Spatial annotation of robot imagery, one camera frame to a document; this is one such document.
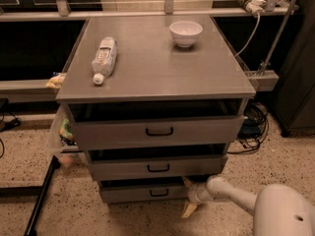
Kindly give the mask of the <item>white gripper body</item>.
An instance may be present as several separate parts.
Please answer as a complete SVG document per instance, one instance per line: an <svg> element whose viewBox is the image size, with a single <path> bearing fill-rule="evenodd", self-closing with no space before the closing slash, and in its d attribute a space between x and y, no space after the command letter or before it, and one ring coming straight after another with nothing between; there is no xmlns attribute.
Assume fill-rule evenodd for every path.
<svg viewBox="0 0 315 236"><path fill-rule="evenodd" d="M209 202L212 197L208 192L207 183L192 183L188 187L188 199L193 204L204 204Z"/></svg>

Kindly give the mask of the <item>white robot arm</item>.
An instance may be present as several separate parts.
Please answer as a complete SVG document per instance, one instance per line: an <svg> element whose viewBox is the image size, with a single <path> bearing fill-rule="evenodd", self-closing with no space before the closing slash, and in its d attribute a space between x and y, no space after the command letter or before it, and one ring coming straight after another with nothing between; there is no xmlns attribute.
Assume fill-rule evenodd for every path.
<svg viewBox="0 0 315 236"><path fill-rule="evenodd" d="M289 186L268 185L255 195L218 175L200 183L183 177L183 182L188 200L182 218L189 217L200 204L229 200L253 216L254 236L315 236L315 206Z"/></svg>

